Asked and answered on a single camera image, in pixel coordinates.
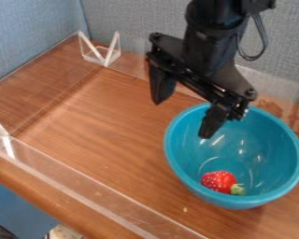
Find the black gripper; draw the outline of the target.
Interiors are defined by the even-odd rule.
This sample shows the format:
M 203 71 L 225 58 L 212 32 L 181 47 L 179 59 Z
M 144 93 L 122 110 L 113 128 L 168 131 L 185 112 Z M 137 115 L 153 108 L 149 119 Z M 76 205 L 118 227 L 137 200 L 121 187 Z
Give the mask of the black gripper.
M 246 26 L 244 21 L 228 28 L 191 21 L 181 38 L 157 32 L 149 35 L 147 58 L 152 102 L 155 105 L 163 103 L 177 84 L 209 101 L 197 131 L 203 139 L 213 136 L 225 120 L 244 117 L 256 97 L 254 86 L 234 63 Z

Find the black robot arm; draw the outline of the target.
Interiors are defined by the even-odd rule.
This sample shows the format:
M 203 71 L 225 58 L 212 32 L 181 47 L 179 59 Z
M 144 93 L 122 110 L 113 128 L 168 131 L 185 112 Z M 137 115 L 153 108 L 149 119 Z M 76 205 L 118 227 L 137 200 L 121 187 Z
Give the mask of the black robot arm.
M 201 119 L 197 135 L 207 139 L 228 120 L 240 120 L 256 90 L 239 73 L 234 58 L 259 58 L 240 47 L 242 36 L 254 21 L 260 41 L 268 37 L 259 13 L 275 7 L 275 0 L 191 0 L 185 8 L 184 37 L 152 33 L 147 52 L 149 89 L 155 104 L 172 95 L 181 84 L 211 106 Z

